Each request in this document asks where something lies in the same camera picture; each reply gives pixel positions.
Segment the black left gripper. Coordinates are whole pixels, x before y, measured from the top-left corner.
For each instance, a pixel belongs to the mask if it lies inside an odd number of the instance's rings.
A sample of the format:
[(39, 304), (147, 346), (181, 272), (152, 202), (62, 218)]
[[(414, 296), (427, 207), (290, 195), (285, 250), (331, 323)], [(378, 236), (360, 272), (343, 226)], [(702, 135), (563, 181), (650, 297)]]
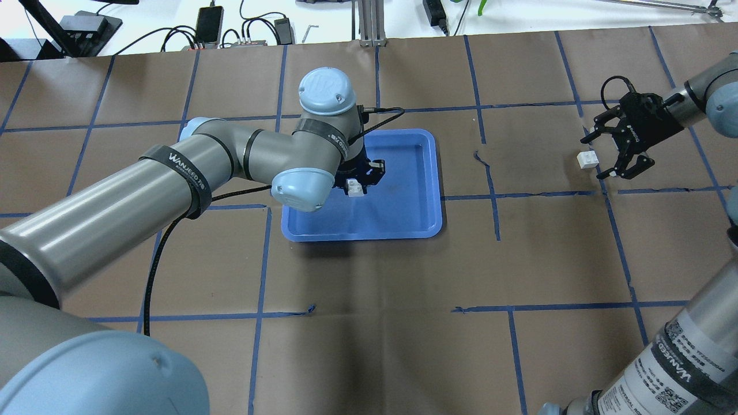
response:
[(362, 145), (358, 155), (348, 161), (341, 163), (335, 175), (334, 187), (343, 191), (346, 179), (354, 178), (364, 186), (367, 191), (369, 186), (376, 186), (386, 173), (385, 160), (369, 160), (366, 146)]

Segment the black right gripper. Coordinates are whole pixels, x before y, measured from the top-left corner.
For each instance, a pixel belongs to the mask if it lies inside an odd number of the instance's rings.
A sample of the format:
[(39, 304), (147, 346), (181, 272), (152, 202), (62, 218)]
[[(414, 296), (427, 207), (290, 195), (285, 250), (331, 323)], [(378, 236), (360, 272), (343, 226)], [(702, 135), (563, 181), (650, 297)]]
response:
[(592, 131), (580, 143), (588, 145), (601, 135), (611, 135), (620, 157), (638, 155), (630, 167), (614, 168), (611, 176), (633, 179), (656, 164), (643, 152), (683, 129), (667, 110), (663, 97), (656, 93), (627, 93), (618, 105), (594, 118)]

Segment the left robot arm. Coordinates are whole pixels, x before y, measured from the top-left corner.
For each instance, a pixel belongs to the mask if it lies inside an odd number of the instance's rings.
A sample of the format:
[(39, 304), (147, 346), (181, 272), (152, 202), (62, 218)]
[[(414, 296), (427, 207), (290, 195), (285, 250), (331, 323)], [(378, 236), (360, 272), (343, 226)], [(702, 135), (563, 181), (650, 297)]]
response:
[(65, 313), (86, 280), (163, 229), (200, 218), (230, 179), (260, 182), (279, 203), (314, 212), (330, 191), (373, 186), (371, 113), (347, 74), (320, 67), (298, 87), (303, 113), (281, 134), (193, 118), (174, 145), (2, 229), (3, 414), (208, 414), (205, 378), (142, 333)]

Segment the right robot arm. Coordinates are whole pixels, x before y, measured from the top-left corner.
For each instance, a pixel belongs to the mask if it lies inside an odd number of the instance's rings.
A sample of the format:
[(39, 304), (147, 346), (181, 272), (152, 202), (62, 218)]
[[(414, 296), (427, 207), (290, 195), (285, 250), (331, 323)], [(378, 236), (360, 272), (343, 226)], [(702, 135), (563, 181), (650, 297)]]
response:
[[(633, 179), (653, 167), (648, 151), (702, 120), (723, 137), (736, 138), (736, 52), (687, 79), (664, 96), (641, 93), (628, 78), (617, 105), (594, 118), (581, 142), (612, 137), (617, 158), (597, 178)], [(546, 403), (541, 414), (735, 414), (736, 413), (736, 191), (726, 200), (731, 258), (712, 275), (698, 262), (669, 262), (668, 270), (701, 276), (706, 283), (643, 352), (606, 388), (562, 407)]]

